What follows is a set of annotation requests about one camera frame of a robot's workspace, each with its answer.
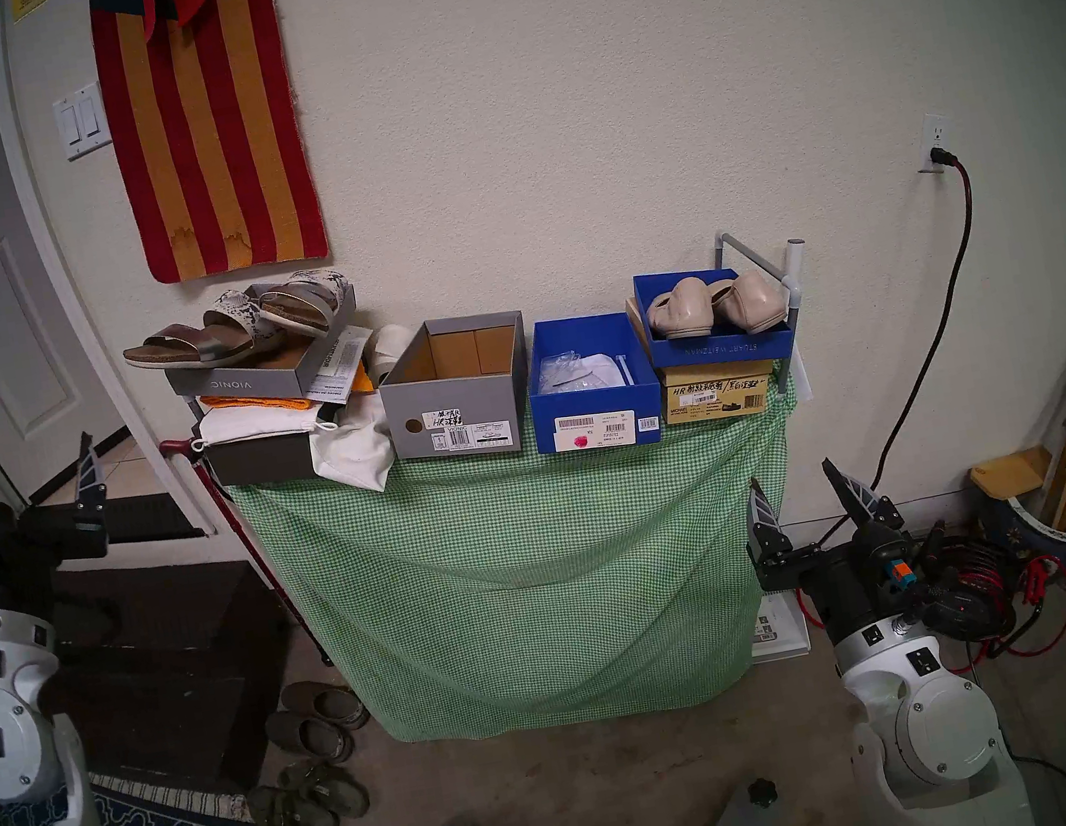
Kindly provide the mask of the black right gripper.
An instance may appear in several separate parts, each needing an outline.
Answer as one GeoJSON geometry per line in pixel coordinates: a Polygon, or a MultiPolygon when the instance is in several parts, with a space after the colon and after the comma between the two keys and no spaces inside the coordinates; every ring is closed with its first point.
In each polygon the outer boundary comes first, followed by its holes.
{"type": "Polygon", "coordinates": [[[763,592],[800,590],[809,596],[829,643],[851,636],[891,617],[918,618],[937,596],[935,585],[912,568],[916,541],[901,530],[904,517],[889,497],[841,471],[830,458],[823,474],[857,530],[850,541],[823,549],[819,544],[785,548],[784,530],[768,495],[756,477],[749,480],[746,507],[747,548],[763,592]]]}

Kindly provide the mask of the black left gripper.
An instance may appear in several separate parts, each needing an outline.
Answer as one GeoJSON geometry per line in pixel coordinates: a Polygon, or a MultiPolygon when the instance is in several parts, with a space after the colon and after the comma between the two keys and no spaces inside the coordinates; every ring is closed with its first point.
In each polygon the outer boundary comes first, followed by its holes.
{"type": "Polygon", "coordinates": [[[107,554],[103,469],[92,434],[82,432],[80,440],[71,505],[31,506],[17,514],[0,502],[0,611],[53,623],[58,567],[107,554]]]}

